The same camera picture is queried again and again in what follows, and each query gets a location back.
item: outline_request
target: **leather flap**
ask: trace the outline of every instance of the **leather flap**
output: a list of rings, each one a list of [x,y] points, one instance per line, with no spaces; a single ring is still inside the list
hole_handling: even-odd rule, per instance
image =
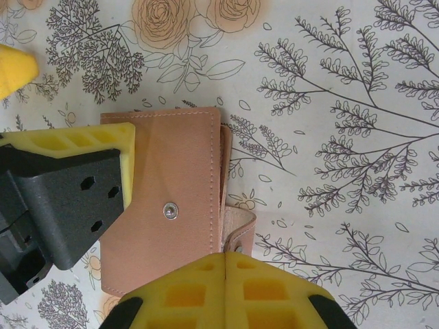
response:
[[[123,295],[221,251],[220,112],[192,108],[102,114],[136,126],[132,202],[100,239],[102,290]],[[178,217],[163,206],[173,202]]]

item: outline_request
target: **wallet strap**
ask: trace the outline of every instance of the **wallet strap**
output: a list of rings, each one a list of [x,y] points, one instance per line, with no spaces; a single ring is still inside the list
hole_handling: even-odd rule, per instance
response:
[[[256,215],[232,206],[224,209],[224,246],[222,250],[239,251],[251,256]]]

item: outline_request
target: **black plastic bracket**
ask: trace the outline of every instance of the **black plastic bracket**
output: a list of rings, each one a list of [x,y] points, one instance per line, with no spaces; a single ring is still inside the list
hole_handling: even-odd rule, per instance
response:
[[[0,300],[70,269],[123,212],[120,151],[55,159],[0,147]]]

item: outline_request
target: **hexagonal hole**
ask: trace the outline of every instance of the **hexagonal hole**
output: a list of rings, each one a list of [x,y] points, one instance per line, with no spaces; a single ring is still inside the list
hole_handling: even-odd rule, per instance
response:
[[[215,268],[213,264],[205,264],[199,268],[200,271],[212,271]]]
[[[95,176],[89,176],[87,177],[85,180],[82,181],[81,183],[81,190],[85,191],[85,190],[89,190],[93,184],[96,183],[96,179]]]
[[[196,283],[180,283],[168,288],[166,292],[166,307],[203,306],[206,296],[206,286]]]
[[[248,329],[297,329],[304,328],[294,309],[279,310],[256,308],[247,310]]]
[[[110,192],[108,192],[108,198],[111,199],[112,197],[115,197],[119,194],[119,191],[121,190],[120,187],[114,186],[112,189],[110,189]]]
[[[287,291],[280,280],[248,279],[244,282],[245,300],[286,300]]]
[[[97,221],[91,226],[90,231],[96,232],[101,228],[101,226],[102,226],[102,221]]]

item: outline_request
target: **leaf branch illustration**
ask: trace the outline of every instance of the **leaf branch illustration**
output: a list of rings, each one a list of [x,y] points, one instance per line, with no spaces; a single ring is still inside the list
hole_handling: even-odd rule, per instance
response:
[[[26,29],[19,32],[20,19],[25,16],[27,9],[21,2],[17,3],[17,8],[7,6],[5,20],[0,21],[0,43],[13,47],[15,42],[22,45],[32,42],[36,37],[36,31]]]
[[[43,74],[41,80],[34,80],[26,86],[19,88],[15,93],[16,99],[19,103],[28,103],[28,92],[34,91],[38,96],[43,96],[47,101],[53,101],[58,94],[59,81],[55,79],[52,74]],[[10,103],[10,96],[3,100],[2,105],[4,108],[8,108]]]
[[[243,154],[242,157],[232,158],[230,160],[229,173],[232,177],[237,169],[242,169],[241,161],[243,160],[261,161],[281,169],[290,175],[295,175],[288,171],[282,163],[283,158],[291,155],[294,150],[295,153],[297,153],[295,146],[290,148],[288,143],[284,143],[283,139],[276,136],[274,132],[265,125],[260,125],[259,128],[257,128],[249,120],[233,114],[230,116],[230,119],[232,123],[229,123],[227,126],[232,133],[238,137],[239,146],[241,147],[241,149],[233,147],[232,150]],[[263,143],[259,142],[255,137],[258,131],[262,137],[265,138]]]
[[[19,314],[5,315],[3,312],[0,312],[0,319],[3,320],[4,324],[8,326],[10,329],[23,328],[27,329],[28,320],[26,317]]]
[[[316,153],[317,157],[324,158],[324,169],[316,168],[315,172],[322,180],[331,177],[332,182],[345,180],[344,183],[339,187],[324,184],[323,188],[301,188],[298,200],[308,202],[305,209],[310,217],[314,215],[314,211],[323,217],[325,211],[331,211],[344,203],[346,196],[350,199],[347,213],[361,213],[363,208],[360,204],[369,206],[367,195],[378,197],[384,204],[388,200],[393,201],[397,194],[394,181],[406,180],[407,174],[412,173],[412,167],[418,164],[415,161],[418,154],[410,147],[433,136],[439,136],[439,133],[367,152],[353,150],[353,140],[346,139],[345,135],[338,140],[332,136]],[[371,161],[368,156],[376,158]],[[342,192],[345,188],[352,188],[346,196]]]
[[[82,293],[75,284],[72,286],[52,280],[42,293],[38,312],[51,329],[87,328],[87,311]]]
[[[439,51],[439,47],[413,23],[416,11],[423,11],[426,9],[424,7],[426,2],[429,3],[427,4],[427,7],[430,9],[434,9],[435,6],[437,7],[437,3],[432,5],[432,1],[429,0],[411,0],[410,4],[415,5],[415,8],[410,10],[408,5],[401,5],[400,0],[377,1],[379,5],[375,7],[375,16],[378,20],[374,23],[375,27],[389,29],[391,31],[403,31],[406,27],[413,29],[418,32],[436,51]]]
[[[145,66],[164,70],[157,82],[177,82],[174,93],[177,93],[183,83],[189,92],[193,92],[201,83],[200,77],[223,80],[237,74],[245,64],[242,60],[225,60],[208,67],[209,56],[195,54],[197,50],[212,47],[220,41],[223,32],[214,31],[214,34],[204,38],[191,34],[185,36],[175,46],[173,53],[149,53],[145,58]]]
[[[120,96],[122,82],[131,94],[139,89],[144,58],[139,52],[132,53],[128,46],[134,33],[130,22],[102,27],[98,12],[96,0],[60,0],[46,20],[54,31],[47,38],[46,52],[48,64],[56,66],[62,87],[82,69],[84,91],[101,104],[105,98],[115,101]]]
[[[379,3],[387,6],[384,14],[382,8],[379,10],[375,8],[375,12],[382,13],[381,16],[377,14],[377,17],[381,17],[383,24],[380,27],[397,29],[403,21],[409,22],[410,27],[414,26],[412,25],[414,12],[410,12],[407,6],[400,6],[398,1],[393,0],[380,0]],[[343,24],[343,32],[341,32],[340,23],[338,23],[340,14],[346,19]],[[435,130],[439,128],[439,125],[383,108],[377,105],[372,98],[373,92],[386,88],[384,81],[388,76],[383,72],[383,69],[389,66],[389,63],[381,59],[384,51],[387,51],[394,61],[406,64],[408,69],[422,67],[433,75],[436,74],[431,66],[434,54],[429,51],[428,47],[424,46],[424,38],[419,39],[406,35],[388,43],[384,48],[378,48],[378,39],[372,27],[360,28],[357,30],[358,45],[366,59],[361,62],[363,66],[361,69],[353,56],[354,53],[344,42],[344,34],[349,31],[348,15],[348,10],[339,8],[335,13],[335,23],[321,17],[322,26],[327,29],[327,32],[310,26],[305,19],[300,17],[296,19],[296,22],[301,28],[300,31],[305,33],[305,38],[316,42],[318,47],[324,47],[325,51],[349,55],[352,61],[351,66],[343,65],[340,58],[323,58],[320,61],[320,66],[328,74],[335,74],[344,85],[353,82],[362,83],[370,102],[338,93],[332,88],[323,87],[318,82],[309,79],[306,74],[308,57],[304,55],[302,49],[290,43],[288,39],[279,39],[275,47],[260,43],[259,49],[254,53],[261,62],[266,62],[268,67],[274,69],[283,78],[280,82],[276,80],[269,82],[264,77],[258,88],[259,92],[265,93],[266,98],[273,98],[275,101],[281,99],[281,102],[273,105],[272,115],[282,115],[284,111],[292,114],[302,104],[310,103],[314,93],[325,93],[336,97],[335,105],[331,107],[330,112],[335,114],[336,119],[339,119],[335,122],[335,128],[341,136],[339,139],[332,136],[331,140],[324,143],[322,149],[316,153],[317,157],[323,156],[324,158],[324,168],[316,168],[316,174],[320,175],[322,180],[331,177],[333,182],[340,181],[342,183],[340,186],[324,184],[322,188],[308,186],[300,189],[298,199],[299,201],[306,200],[308,206],[305,206],[305,209],[309,211],[310,216],[314,212],[324,216],[325,211],[338,208],[346,200],[349,200],[347,213],[362,212],[362,206],[370,204],[369,197],[371,195],[383,203],[395,200],[398,194],[395,182],[397,180],[405,181],[407,176],[412,173],[412,167],[418,164],[415,160],[418,156],[415,150],[417,144],[439,135],[439,132],[411,135],[399,131],[399,128],[380,127],[377,112],[390,114],[395,119],[420,123]],[[384,24],[383,20],[387,20],[388,25]],[[301,80],[309,87],[303,87],[304,91],[296,90],[294,87],[296,80]],[[396,89],[400,93],[405,93],[407,97],[435,99],[435,105],[423,101],[422,106],[424,110],[433,113],[432,121],[439,118],[438,81],[401,82],[396,85]],[[368,138],[372,132],[393,135],[402,138],[403,141],[383,149],[364,149],[361,151],[353,149],[354,138]],[[430,184],[429,188],[436,188],[436,185]],[[428,191],[427,194],[414,199],[414,206],[423,205],[427,200],[432,203],[438,197],[436,191]]]
[[[423,283],[414,274],[439,270],[437,239],[425,239],[426,244],[419,252],[423,262],[413,263],[403,269],[401,265],[391,265],[386,258],[381,246],[383,236],[364,234],[352,229],[349,223],[343,223],[336,234],[346,237],[347,244],[343,252],[354,258],[348,265],[333,265],[324,256],[320,256],[319,261],[311,261],[306,253],[307,245],[294,245],[293,238],[283,243],[281,238],[274,242],[270,234],[257,234],[259,241],[256,244],[263,248],[265,257],[271,258],[267,263],[288,269],[319,285],[329,282],[340,286],[345,273],[363,274],[359,296],[339,296],[348,316],[358,325],[369,316],[370,308],[382,301],[387,302],[389,307],[394,302],[400,306],[422,302],[426,310],[435,300],[439,307],[439,289]]]

